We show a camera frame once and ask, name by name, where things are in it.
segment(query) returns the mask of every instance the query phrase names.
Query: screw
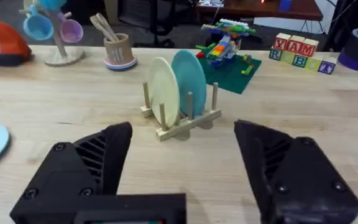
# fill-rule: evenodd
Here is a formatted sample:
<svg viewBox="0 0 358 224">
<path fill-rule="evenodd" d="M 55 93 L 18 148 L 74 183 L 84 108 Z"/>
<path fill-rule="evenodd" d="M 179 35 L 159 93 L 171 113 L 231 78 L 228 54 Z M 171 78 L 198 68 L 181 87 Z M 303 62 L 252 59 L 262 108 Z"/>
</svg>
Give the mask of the screw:
<svg viewBox="0 0 358 224">
<path fill-rule="evenodd" d="M 84 188 L 84 189 L 81 190 L 80 196 L 81 196 L 81 197 L 87 197 L 87 196 L 91 195 L 92 193 L 93 193 L 93 190 L 92 190 L 92 189 L 90 189 L 90 188 Z"/>
<path fill-rule="evenodd" d="M 62 151 L 66 148 L 66 145 L 65 144 L 62 144 L 62 143 L 58 143 L 55 145 L 55 147 L 53 148 L 54 151 Z"/>
<path fill-rule="evenodd" d="M 303 138 L 302 143 L 305 145 L 311 145 L 314 141 L 311 138 Z"/>
<path fill-rule="evenodd" d="M 31 200 L 38 195 L 38 189 L 30 189 L 24 193 L 24 199 Z"/>
<path fill-rule="evenodd" d="M 346 186 L 342 182 L 339 182 L 339 181 L 334 182 L 333 187 L 334 187 L 335 190 L 337 190 L 339 192 L 346 191 Z"/>
<path fill-rule="evenodd" d="M 286 186 L 285 184 L 277 184 L 276 185 L 276 189 L 278 190 L 278 192 L 280 192 L 281 194 L 287 194 L 289 193 L 290 189 L 288 188 L 288 186 Z"/>
</svg>

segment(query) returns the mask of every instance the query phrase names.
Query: wooden utensil holder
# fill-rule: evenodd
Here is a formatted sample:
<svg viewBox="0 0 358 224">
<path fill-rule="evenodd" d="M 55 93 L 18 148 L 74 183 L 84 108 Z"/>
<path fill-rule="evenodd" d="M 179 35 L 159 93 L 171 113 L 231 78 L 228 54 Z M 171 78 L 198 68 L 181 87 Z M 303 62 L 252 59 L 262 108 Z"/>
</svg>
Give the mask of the wooden utensil holder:
<svg viewBox="0 0 358 224">
<path fill-rule="evenodd" d="M 149 98 L 149 88 L 147 83 L 143 83 L 143 91 L 144 91 L 144 101 L 145 106 L 140 108 L 143 117 L 149 117 L 153 115 L 153 110 L 150 107 L 150 98 Z M 222 116 L 222 110 L 216 109 L 216 103 L 218 98 L 218 83 L 214 83 L 214 89 L 212 94 L 212 107 L 210 110 L 204 111 L 202 115 L 193 116 L 193 94 L 192 92 L 188 92 L 187 94 L 187 115 L 178 117 L 175 125 L 171 128 L 167 127 L 167 123 L 165 122 L 165 107 L 164 104 L 160 104 L 160 115 L 161 115 L 161 128 L 155 130 L 157 133 L 157 137 L 160 141 L 164 141 L 170 139 L 177 134 L 180 134 L 184 131 L 189 131 L 205 122 L 212 121 L 220 116 Z"/>
<path fill-rule="evenodd" d="M 107 38 L 103 39 L 109 63 L 111 65 L 125 65 L 131 63 L 135 58 L 132 53 L 128 35 L 116 34 L 116 36 L 119 38 L 118 42 L 112 42 Z"/>
</svg>

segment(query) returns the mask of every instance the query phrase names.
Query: desk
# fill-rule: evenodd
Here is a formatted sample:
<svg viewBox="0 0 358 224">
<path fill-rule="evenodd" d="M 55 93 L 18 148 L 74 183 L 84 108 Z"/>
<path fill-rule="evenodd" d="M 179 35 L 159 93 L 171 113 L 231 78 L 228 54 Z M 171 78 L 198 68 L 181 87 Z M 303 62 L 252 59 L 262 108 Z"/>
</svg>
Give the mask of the desk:
<svg viewBox="0 0 358 224">
<path fill-rule="evenodd" d="M 304 19 L 311 21 L 323 20 L 323 14 L 314 0 L 292 0 L 288 11 L 279 11 L 280 0 L 226 0 L 226 3 L 218 14 L 229 14 L 237 17 L 281 17 L 287 19 Z M 203 13 L 215 13 L 215 7 L 197 6 L 197 11 Z"/>
<path fill-rule="evenodd" d="M 171 61 L 177 49 L 134 49 L 139 65 L 114 73 L 104 67 L 101 47 L 84 47 L 88 58 L 62 68 L 42 62 L 52 47 L 31 48 L 33 62 L 0 67 L 0 123 L 12 134 L 0 160 L 0 224 L 12 223 L 11 208 L 55 142 L 122 121 L 132 123 L 134 135 L 119 194 L 185 192 L 188 223 L 259 223 L 233 132 L 236 119 L 315 138 L 358 195 L 357 72 L 338 66 L 324 75 L 270 60 L 268 52 L 247 52 L 262 66 L 242 95 L 219 90 L 223 116 L 213 129 L 192 129 L 187 141 L 158 142 L 157 123 L 139 113 L 142 82 L 154 57 Z M 211 92 L 208 86 L 208 102 Z"/>
</svg>

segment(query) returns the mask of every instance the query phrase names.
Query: green lego baseplate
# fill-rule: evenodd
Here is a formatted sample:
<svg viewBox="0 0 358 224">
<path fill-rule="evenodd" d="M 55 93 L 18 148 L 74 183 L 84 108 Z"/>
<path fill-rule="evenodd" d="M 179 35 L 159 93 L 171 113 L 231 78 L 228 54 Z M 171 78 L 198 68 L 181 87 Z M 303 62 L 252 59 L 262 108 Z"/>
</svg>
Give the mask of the green lego baseplate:
<svg viewBox="0 0 358 224">
<path fill-rule="evenodd" d="M 209 51 L 202 50 L 202 53 L 206 56 Z M 233 57 L 233 62 L 224 64 L 219 68 L 208 65 L 205 57 L 199 58 L 199 61 L 204 70 L 206 83 L 213 85 L 214 82 L 218 82 L 220 88 L 241 94 L 260 67 L 260 64 L 262 64 L 262 61 L 252 59 L 251 64 L 254 65 L 254 68 L 248 75 L 244 75 L 241 71 L 246 70 L 250 65 L 243 61 L 242 55 L 235 55 Z"/>
</svg>

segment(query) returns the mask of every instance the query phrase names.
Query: yellow plate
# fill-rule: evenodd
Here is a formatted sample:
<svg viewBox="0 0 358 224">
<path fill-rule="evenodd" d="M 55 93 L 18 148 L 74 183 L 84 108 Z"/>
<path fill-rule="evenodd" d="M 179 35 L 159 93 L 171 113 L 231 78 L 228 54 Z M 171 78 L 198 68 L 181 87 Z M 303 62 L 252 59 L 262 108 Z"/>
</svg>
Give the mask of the yellow plate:
<svg viewBox="0 0 358 224">
<path fill-rule="evenodd" d="M 161 123 L 160 104 L 163 103 L 165 122 L 168 127 L 172 127 L 178 117 L 180 100 L 177 79 L 170 64 L 164 58 L 155 58 L 146 79 L 155 118 Z"/>
</svg>

